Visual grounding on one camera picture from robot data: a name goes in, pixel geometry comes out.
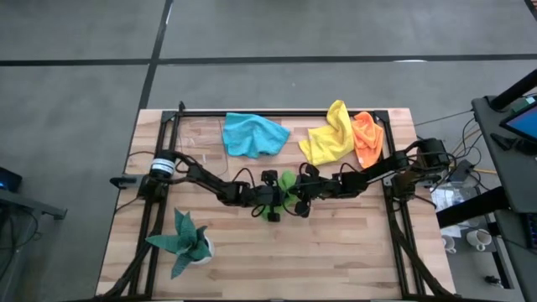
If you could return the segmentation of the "black power adapter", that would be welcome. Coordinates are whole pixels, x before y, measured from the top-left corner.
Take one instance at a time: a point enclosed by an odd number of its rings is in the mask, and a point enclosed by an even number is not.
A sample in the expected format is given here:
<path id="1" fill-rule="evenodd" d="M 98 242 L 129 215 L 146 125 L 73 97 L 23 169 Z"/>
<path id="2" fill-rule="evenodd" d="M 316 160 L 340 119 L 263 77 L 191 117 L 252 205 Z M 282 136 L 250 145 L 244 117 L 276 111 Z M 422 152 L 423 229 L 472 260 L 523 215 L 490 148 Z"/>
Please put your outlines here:
<path id="1" fill-rule="evenodd" d="M 463 159 L 455 168 L 451 176 L 452 182 L 464 182 L 474 170 L 475 164 Z"/>

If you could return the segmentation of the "black device with blue light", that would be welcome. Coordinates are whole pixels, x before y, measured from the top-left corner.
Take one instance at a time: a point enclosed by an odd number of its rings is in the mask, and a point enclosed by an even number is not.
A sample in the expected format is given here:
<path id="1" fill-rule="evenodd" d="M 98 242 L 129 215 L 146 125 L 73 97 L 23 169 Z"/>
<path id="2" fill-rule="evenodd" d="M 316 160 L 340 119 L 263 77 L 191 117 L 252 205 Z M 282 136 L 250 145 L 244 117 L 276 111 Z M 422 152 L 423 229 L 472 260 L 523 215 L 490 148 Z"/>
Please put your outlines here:
<path id="1" fill-rule="evenodd" d="M 22 176 L 0 167 L 0 190 L 17 193 L 22 183 Z"/>

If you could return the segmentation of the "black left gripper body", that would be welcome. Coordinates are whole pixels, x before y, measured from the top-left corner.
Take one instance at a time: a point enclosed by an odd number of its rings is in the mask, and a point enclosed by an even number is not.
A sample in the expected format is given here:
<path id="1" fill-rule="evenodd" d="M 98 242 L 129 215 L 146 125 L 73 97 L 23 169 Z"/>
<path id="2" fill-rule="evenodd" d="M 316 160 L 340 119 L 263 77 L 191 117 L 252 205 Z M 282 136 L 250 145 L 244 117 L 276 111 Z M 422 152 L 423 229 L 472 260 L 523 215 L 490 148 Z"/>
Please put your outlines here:
<path id="1" fill-rule="evenodd" d="M 274 188 L 273 201 L 270 205 L 268 205 L 268 207 L 270 208 L 270 212 L 268 214 L 268 221 L 280 221 L 280 214 L 274 212 L 274 208 L 276 206 L 282 205 L 282 191 L 279 189 L 278 186 L 278 172 L 276 170 L 265 170 L 261 174 L 261 180 L 263 181 L 263 185 L 273 186 Z M 251 187 L 250 185 L 247 185 L 242 190 L 242 206 L 253 208 L 251 210 L 251 217 L 261 216 L 262 211 L 267 207 L 264 205 L 256 204 L 255 189 L 258 186 L 254 185 L 253 187 Z"/>

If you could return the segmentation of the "tablet with blue screen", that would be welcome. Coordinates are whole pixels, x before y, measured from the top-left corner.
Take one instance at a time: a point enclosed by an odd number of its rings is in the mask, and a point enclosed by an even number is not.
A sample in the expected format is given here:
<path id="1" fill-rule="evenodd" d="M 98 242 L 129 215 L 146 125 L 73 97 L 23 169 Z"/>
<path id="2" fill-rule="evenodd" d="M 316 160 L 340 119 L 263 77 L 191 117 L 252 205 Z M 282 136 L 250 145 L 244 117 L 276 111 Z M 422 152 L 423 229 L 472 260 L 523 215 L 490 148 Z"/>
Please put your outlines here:
<path id="1" fill-rule="evenodd" d="M 504 118 L 499 126 L 521 138 L 537 143 L 537 101 Z"/>

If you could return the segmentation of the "white paper sheets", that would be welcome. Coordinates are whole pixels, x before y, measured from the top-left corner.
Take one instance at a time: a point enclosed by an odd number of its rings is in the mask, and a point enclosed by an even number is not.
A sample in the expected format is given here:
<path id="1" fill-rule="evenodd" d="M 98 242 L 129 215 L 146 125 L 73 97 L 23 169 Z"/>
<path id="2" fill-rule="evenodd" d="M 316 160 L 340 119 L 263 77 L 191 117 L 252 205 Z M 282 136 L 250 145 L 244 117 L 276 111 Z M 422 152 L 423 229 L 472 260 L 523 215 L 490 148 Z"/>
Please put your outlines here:
<path id="1" fill-rule="evenodd" d="M 465 201 L 459 190 L 448 189 L 436 189 L 431 192 L 431 199 L 436 205 L 435 211 L 442 211 L 451 206 L 456 206 Z"/>

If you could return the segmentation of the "green artificial plant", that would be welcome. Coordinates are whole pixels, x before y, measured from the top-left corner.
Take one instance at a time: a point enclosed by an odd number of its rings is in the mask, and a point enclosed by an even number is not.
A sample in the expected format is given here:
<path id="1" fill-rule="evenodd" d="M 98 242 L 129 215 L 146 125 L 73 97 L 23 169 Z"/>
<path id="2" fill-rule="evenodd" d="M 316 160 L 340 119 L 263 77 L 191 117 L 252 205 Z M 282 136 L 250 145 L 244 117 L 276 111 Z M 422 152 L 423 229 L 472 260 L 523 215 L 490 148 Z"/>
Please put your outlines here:
<path id="1" fill-rule="evenodd" d="M 145 239 L 152 246 L 176 256 L 170 278 L 179 277 L 192 263 L 206 263 L 214 256 L 214 245 L 206 236 L 207 226 L 196 227 L 190 212 L 174 209 L 175 235 L 152 235 Z"/>

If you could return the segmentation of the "black monitor base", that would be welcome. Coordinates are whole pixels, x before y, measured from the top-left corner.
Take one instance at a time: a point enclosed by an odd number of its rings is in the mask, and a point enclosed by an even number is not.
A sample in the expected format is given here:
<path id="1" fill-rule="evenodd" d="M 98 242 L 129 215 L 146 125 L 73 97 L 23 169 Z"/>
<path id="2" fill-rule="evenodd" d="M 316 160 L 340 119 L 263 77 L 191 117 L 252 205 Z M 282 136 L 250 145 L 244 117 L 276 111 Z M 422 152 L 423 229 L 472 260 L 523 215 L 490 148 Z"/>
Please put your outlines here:
<path id="1" fill-rule="evenodd" d="M 515 150 L 525 155 L 537 156 L 537 138 L 517 135 L 506 137 L 498 133 L 492 133 L 491 139 L 503 150 Z"/>

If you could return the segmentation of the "blue microfiber towel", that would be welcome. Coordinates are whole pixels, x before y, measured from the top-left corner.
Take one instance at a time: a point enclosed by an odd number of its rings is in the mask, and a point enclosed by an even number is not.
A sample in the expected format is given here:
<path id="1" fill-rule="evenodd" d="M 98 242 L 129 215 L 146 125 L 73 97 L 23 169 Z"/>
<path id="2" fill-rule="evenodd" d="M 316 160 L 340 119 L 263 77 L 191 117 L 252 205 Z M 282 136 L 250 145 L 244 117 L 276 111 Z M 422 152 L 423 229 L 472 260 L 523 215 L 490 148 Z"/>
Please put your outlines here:
<path id="1" fill-rule="evenodd" d="M 290 130 L 255 114 L 228 112 L 222 140 L 230 156 L 257 159 L 262 155 L 276 155 L 287 143 Z"/>

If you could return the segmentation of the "orange microfiber towel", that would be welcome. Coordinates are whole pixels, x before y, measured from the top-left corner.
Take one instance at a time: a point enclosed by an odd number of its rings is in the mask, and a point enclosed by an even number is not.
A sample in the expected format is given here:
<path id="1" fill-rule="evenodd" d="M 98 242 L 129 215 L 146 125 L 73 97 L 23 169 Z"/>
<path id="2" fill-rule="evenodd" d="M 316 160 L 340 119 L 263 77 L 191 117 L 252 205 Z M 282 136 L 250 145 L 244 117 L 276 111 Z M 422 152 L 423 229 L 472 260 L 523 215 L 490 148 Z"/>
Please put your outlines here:
<path id="1" fill-rule="evenodd" d="M 354 150 L 363 169 L 374 165 L 383 148 L 383 129 L 368 112 L 359 112 L 352 121 Z"/>

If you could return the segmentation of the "black side desk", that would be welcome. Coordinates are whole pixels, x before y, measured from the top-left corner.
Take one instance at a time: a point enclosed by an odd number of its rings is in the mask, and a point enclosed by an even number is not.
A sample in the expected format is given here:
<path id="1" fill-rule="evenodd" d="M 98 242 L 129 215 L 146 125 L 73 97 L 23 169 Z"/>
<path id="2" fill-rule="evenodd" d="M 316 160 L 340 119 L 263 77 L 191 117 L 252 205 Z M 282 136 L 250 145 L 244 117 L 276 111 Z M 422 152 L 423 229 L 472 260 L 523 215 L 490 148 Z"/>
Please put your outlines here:
<path id="1" fill-rule="evenodd" d="M 537 302 L 537 250 L 527 247 L 523 226 L 524 213 L 537 214 L 537 159 L 514 149 L 504 151 L 491 138 L 494 133 L 514 136 L 500 127 L 509 112 L 494 111 L 486 97 L 472 100 L 472 109 L 501 185 L 439 211 L 439 225 L 450 227 L 493 213 L 522 295 L 526 302 Z"/>

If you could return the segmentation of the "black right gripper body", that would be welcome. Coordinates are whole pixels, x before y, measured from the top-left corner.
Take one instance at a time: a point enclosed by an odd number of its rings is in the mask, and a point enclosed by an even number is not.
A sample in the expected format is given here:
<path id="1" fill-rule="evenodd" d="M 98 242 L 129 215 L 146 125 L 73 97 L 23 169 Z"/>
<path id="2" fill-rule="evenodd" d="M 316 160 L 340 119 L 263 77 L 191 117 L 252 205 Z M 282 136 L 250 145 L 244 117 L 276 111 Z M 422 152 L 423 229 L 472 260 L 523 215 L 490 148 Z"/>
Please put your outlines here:
<path id="1" fill-rule="evenodd" d="M 315 199 L 321 199 L 321 198 L 313 198 L 311 193 L 312 185 L 314 185 L 319 180 L 327 179 L 320 176 L 320 171 L 312 164 L 303 163 L 299 167 L 299 175 L 297 176 L 295 186 L 297 184 L 300 185 L 300 189 L 298 191 L 295 191 L 295 194 L 300 193 L 301 194 L 301 200 L 299 200 L 295 204 L 295 213 L 298 216 L 301 217 L 308 217 L 310 214 L 310 208 L 311 208 L 311 202 Z M 339 189 L 341 188 L 340 183 L 338 180 L 329 179 L 334 181 L 334 188 L 332 196 L 328 198 L 334 198 L 339 193 Z"/>

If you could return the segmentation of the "yellow microfiber towel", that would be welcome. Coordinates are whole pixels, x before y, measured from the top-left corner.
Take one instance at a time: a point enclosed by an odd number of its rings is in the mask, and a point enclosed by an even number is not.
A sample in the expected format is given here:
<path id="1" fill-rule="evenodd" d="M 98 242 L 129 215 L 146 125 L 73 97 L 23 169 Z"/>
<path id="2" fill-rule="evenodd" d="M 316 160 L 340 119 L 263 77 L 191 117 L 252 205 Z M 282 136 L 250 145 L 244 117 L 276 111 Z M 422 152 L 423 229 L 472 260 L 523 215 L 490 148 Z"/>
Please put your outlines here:
<path id="1" fill-rule="evenodd" d="M 336 100 L 326 114 L 325 126 L 310 128 L 307 139 L 299 141 L 300 150 L 309 164 L 335 162 L 354 149 L 352 123 L 344 101 Z"/>

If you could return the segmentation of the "grey desk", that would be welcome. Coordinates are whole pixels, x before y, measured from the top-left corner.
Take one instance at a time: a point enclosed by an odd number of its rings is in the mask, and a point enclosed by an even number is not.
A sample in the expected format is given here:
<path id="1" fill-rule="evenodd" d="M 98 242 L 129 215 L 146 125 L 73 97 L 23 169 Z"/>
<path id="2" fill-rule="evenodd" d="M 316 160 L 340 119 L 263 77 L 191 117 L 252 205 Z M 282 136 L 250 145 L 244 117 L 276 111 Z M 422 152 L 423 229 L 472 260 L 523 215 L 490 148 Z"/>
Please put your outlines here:
<path id="1" fill-rule="evenodd" d="M 26 207 L 34 211 L 39 211 L 41 214 L 50 215 L 54 217 L 55 220 L 63 220 L 67 213 L 65 208 L 51 206 L 44 202 L 33 200 L 3 189 L 0 189 L 0 204 Z"/>

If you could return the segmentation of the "black keyboard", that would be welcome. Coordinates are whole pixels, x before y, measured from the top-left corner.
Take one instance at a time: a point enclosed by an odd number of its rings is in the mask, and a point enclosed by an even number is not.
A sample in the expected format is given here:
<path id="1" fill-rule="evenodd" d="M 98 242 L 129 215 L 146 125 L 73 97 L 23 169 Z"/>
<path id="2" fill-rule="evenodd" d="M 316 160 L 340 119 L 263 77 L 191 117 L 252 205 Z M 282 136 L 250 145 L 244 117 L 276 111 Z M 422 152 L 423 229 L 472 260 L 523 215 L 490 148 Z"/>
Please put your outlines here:
<path id="1" fill-rule="evenodd" d="M 537 213 L 524 214 L 523 222 L 528 248 L 537 250 Z"/>

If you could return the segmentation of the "green microfiber towel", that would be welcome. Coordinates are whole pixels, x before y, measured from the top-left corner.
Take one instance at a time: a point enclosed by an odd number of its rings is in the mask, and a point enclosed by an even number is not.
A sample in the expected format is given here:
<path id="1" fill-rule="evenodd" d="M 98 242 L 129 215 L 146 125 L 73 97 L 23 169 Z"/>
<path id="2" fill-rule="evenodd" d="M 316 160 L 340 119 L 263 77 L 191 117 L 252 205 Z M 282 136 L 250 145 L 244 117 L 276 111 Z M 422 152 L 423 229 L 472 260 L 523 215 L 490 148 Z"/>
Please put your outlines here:
<path id="1" fill-rule="evenodd" d="M 278 186 L 287 186 L 287 187 L 290 187 L 290 186 L 293 186 L 296 182 L 296 179 L 297 179 L 297 176 L 296 174 L 290 172 L 289 170 L 285 170 L 281 176 L 279 177 L 278 179 Z M 296 199 L 295 195 L 292 195 L 293 196 L 293 201 L 292 202 L 284 202 L 284 205 L 285 207 L 289 210 L 289 211 L 292 211 L 294 212 L 295 211 L 295 204 L 298 202 L 298 200 Z M 261 213 L 261 217 L 267 221 L 269 218 L 268 218 L 268 214 L 270 212 L 270 208 L 267 206 Z M 283 206 L 276 206 L 274 208 L 274 212 L 277 213 L 277 214 L 281 214 L 284 212 L 284 207 Z"/>

